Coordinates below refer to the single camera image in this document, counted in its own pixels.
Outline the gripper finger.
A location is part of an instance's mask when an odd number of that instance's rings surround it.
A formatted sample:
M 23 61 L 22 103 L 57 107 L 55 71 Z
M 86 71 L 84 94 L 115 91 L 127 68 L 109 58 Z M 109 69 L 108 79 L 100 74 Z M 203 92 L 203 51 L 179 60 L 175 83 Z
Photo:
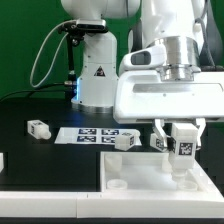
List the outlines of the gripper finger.
M 206 121 L 204 118 L 197 118 L 196 119 L 196 127 L 198 129 L 198 136 L 197 136 L 197 147 L 200 148 L 202 146 L 201 143 L 201 136 L 206 127 Z
M 170 137 L 165 133 L 163 129 L 164 125 L 165 123 L 163 119 L 155 119 L 153 123 L 153 131 L 158 136 L 158 138 L 163 141 L 163 144 L 166 148 L 165 151 L 167 151 Z

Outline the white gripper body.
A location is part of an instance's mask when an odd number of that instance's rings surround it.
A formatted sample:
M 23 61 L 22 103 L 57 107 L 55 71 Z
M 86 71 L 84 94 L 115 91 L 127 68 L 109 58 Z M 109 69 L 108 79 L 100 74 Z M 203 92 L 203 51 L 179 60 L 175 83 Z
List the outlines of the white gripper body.
M 155 70 L 125 72 L 113 116 L 123 124 L 223 118 L 224 72 L 196 73 L 193 81 L 162 81 Z

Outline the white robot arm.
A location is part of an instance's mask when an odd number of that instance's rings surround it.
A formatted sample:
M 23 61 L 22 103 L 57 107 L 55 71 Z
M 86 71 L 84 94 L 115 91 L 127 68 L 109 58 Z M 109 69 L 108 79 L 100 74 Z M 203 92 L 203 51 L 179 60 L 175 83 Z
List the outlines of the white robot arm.
M 222 40 L 210 0 L 61 0 L 84 41 L 75 108 L 152 123 L 160 151 L 198 149 L 207 121 L 224 118 Z

